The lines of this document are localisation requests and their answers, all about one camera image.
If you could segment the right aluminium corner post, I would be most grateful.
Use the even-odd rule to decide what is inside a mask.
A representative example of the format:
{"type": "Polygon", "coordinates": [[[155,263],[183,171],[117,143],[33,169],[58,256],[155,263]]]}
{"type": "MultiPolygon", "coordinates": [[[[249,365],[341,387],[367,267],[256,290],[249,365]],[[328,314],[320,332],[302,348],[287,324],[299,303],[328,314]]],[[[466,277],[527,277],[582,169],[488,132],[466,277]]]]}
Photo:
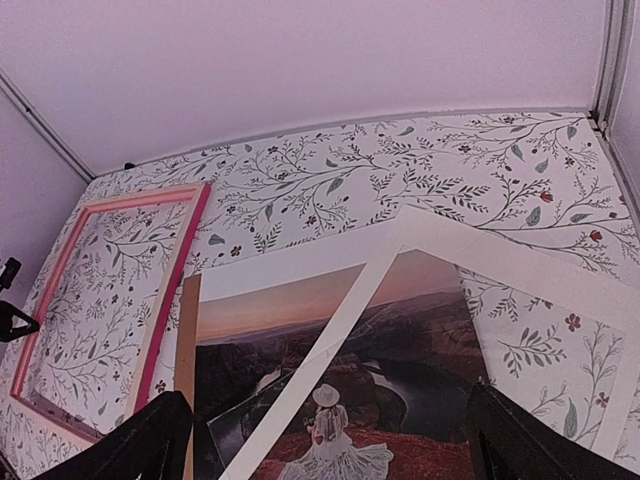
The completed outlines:
{"type": "Polygon", "coordinates": [[[633,0],[605,2],[604,40],[590,108],[590,116],[604,136],[613,126],[622,94],[638,6],[633,0]]]}

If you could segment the left aluminium corner post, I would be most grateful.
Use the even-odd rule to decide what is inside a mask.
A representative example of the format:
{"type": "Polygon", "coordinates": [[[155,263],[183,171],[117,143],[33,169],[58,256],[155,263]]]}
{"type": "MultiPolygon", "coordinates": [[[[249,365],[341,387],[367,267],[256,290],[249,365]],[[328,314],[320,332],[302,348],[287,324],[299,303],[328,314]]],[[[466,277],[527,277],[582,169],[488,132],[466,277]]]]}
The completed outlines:
{"type": "Polygon", "coordinates": [[[9,75],[1,69],[1,92],[20,112],[31,128],[54,150],[60,159],[86,184],[96,178],[91,168],[46,121],[9,75]]]}

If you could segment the brown fibreboard backing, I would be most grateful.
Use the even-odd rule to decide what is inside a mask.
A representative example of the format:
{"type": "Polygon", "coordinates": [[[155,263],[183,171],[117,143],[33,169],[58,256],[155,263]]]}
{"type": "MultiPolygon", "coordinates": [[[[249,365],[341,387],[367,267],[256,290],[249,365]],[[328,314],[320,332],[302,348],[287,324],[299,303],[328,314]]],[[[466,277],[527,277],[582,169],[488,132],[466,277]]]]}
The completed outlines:
{"type": "Polygon", "coordinates": [[[201,279],[200,274],[184,279],[175,355],[174,389],[184,395],[191,410],[194,410],[196,336],[201,279]]]}

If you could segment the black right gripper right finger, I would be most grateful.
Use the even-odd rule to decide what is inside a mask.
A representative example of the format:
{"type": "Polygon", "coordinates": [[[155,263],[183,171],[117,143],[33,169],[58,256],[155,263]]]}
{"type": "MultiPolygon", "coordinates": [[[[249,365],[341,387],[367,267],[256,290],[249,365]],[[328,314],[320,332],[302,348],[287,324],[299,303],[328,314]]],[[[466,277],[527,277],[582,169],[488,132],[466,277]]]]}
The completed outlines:
{"type": "Polygon", "coordinates": [[[477,383],[465,414],[477,479],[637,479],[564,438],[497,389],[477,383]]]}

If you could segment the pink wooden picture frame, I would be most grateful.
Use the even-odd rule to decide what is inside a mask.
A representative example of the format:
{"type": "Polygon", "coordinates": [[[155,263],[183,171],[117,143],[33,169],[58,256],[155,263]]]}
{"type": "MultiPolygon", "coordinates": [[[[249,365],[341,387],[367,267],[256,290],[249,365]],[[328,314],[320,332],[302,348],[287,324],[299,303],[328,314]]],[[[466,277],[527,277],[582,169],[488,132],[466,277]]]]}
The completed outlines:
{"type": "MultiPolygon", "coordinates": [[[[35,310],[35,320],[43,323],[46,320],[48,308],[57,284],[62,278],[66,263],[71,257],[72,250],[91,215],[126,210],[134,207],[144,207],[147,205],[161,205],[163,203],[184,202],[186,204],[186,218],[180,224],[180,228],[175,237],[177,245],[169,256],[168,270],[161,278],[155,303],[150,310],[150,325],[147,327],[141,341],[140,355],[133,369],[130,395],[123,412],[124,419],[131,417],[143,408],[148,401],[149,388],[152,383],[171,304],[180,282],[181,274],[184,271],[186,257],[189,253],[198,222],[206,207],[210,192],[210,184],[201,182],[140,191],[85,203],[80,210],[79,218],[65,239],[65,243],[54,263],[51,274],[43,289],[42,297],[35,310]]],[[[91,446],[103,437],[103,434],[99,432],[98,429],[84,427],[80,424],[69,424],[57,418],[53,413],[49,413],[46,408],[37,406],[27,399],[24,393],[24,383],[34,349],[36,348],[36,342],[37,335],[32,334],[28,336],[23,343],[22,352],[12,381],[9,403],[20,413],[43,422],[47,428],[56,434],[83,448],[91,446]]]]}

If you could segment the aluminium corner post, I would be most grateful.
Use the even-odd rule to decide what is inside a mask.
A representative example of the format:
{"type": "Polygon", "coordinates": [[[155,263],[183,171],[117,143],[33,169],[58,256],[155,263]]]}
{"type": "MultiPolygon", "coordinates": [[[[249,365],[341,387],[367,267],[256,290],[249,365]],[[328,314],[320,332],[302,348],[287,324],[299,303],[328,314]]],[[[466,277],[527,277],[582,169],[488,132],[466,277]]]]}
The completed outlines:
{"type": "Polygon", "coordinates": [[[86,184],[96,178],[91,168],[46,121],[9,75],[1,69],[1,92],[20,112],[31,128],[54,150],[60,159],[86,184]]]}
{"type": "Polygon", "coordinates": [[[590,108],[590,116],[604,136],[613,126],[622,94],[638,6],[633,0],[605,2],[604,40],[590,108]]]}

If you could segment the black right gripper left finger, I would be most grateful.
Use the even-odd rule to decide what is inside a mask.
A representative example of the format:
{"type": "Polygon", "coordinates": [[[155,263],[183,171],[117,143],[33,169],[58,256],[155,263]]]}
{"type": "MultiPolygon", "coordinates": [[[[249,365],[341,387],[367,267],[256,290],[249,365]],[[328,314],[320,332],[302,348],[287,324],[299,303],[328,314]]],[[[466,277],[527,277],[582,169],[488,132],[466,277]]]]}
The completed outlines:
{"type": "Polygon", "coordinates": [[[193,412],[180,391],[160,394],[106,437],[41,479],[181,479],[193,412]]]}

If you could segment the white mat board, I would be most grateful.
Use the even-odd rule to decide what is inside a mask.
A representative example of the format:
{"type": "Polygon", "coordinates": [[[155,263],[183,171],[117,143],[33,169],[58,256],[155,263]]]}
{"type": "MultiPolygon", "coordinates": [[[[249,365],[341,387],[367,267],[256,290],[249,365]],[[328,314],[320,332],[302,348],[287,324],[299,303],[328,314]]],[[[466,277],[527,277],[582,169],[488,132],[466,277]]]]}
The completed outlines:
{"type": "Polygon", "coordinates": [[[411,247],[470,270],[520,292],[600,320],[625,333],[625,349],[616,370],[611,400],[595,454],[607,462],[614,455],[631,405],[639,372],[639,293],[617,281],[558,258],[415,207],[404,207],[390,222],[388,243],[371,258],[328,325],[257,431],[223,472],[225,479],[247,479],[290,421],[294,408],[319,379],[344,343],[357,317],[373,296],[392,261],[411,247]]]}

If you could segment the canyon landscape photo print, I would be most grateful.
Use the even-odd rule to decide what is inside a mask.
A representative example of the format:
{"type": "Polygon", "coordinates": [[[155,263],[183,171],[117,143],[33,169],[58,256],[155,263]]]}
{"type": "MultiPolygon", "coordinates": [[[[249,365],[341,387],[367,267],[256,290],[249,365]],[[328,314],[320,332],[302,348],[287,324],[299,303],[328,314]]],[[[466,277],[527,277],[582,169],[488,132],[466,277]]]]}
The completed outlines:
{"type": "Polygon", "coordinates": [[[465,410],[486,368],[457,268],[402,247],[366,291],[360,237],[204,273],[193,472],[223,479],[291,381],[257,479],[470,479],[465,410]]]}

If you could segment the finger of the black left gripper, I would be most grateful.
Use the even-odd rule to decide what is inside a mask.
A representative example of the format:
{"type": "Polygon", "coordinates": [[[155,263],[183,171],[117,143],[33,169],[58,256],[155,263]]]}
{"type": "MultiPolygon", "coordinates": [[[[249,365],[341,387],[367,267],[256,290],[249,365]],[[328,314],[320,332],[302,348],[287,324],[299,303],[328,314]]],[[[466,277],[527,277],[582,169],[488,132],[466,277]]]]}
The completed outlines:
{"type": "Polygon", "coordinates": [[[21,269],[21,262],[14,257],[9,257],[1,269],[0,288],[8,290],[21,269]]]}
{"type": "Polygon", "coordinates": [[[0,341],[11,342],[40,330],[40,324],[19,308],[0,301],[0,341]]]}

